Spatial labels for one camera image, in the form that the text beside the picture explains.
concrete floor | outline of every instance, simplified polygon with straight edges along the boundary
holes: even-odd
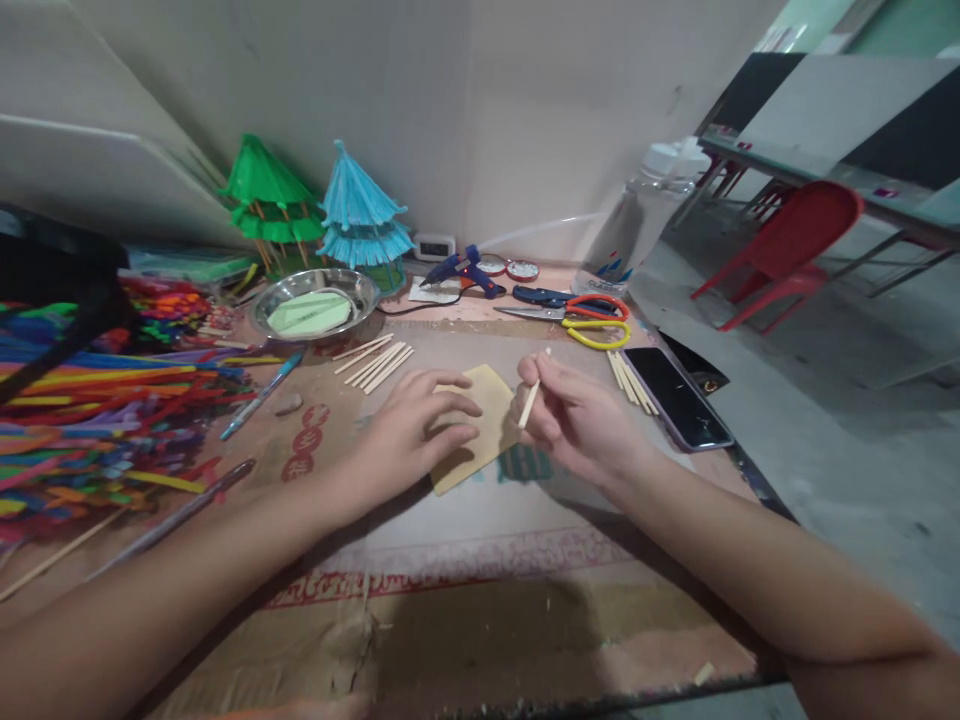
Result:
[[[867,300],[868,281],[890,271],[874,266],[829,285],[768,338],[757,332],[763,319],[719,333],[733,307],[715,292],[696,302],[689,295],[749,238],[722,234],[731,217],[723,209],[692,214],[664,236],[631,293],[654,323],[730,378],[711,401],[800,523],[960,647],[960,390],[930,378],[883,391],[860,384],[960,346],[957,264]],[[835,271],[842,263],[831,257],[855,257],[879,242],[874,230],[858,228],[818,264]],[[782,685],[632,717],[805,715]]]

blue pen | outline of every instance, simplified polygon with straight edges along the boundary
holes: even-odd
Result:
[[[243,425],[247,418],[253,415],[253,412],[263,405],[263,401],[267,399],[267,396],[274,391],[274,389],[283,382],[283,379],[290,374],[290,371],[293,370],[297,365],[300,364],[300,361],[303,360],[303,354],[305,350],[300,350],[299,352],[294,353],[290,358],[283,364],[280,370],[277,372],[277,376],[270,381],[270,384],[267,385],[263,390],[260,391],[260,394],[257,395],[253,400],[250,401],[250,404],[243,408],[240,412],[236,414],[233,420],[230,421],[230,424],[227,425],[227,429],[223,431],[223,434],[220,436],[221,440],[226,440],[228,437],[233,435],[241,425]]]

smartphone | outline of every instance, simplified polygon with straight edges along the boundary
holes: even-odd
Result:
[[[634,348],[624,354],[682,449],[698,452],[733,445],[733,435],[663,350]]]

blue glue gun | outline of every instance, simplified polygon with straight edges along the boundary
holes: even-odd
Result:
[[[480,251],[477,250],[477,246],[468,245],[463,255],[451,255],[431,270],[420,283],[420,287],[436,285],[447,278],[459,275],[461,286],[469,287],[476,283],[478,287],[483,288],[483,294],[487,300],[493,300],[500,294],[500,286],[478,267],[479,263]]]

stainless steel bowl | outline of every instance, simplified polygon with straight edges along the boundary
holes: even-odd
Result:
[[[357,306],[357,314],[353,320],[316,335],[281,335],[270,327],[268,318],[280,303],[328,287],[342,290],[353,300]],[[275,282],[261,292],[250,308],[250,323],[257,332],[271,340],[285,342],[320,340],[349,332],[370,316],[378,302],[380,302],[380,288],[366,275],[342,268],[304,270]]]

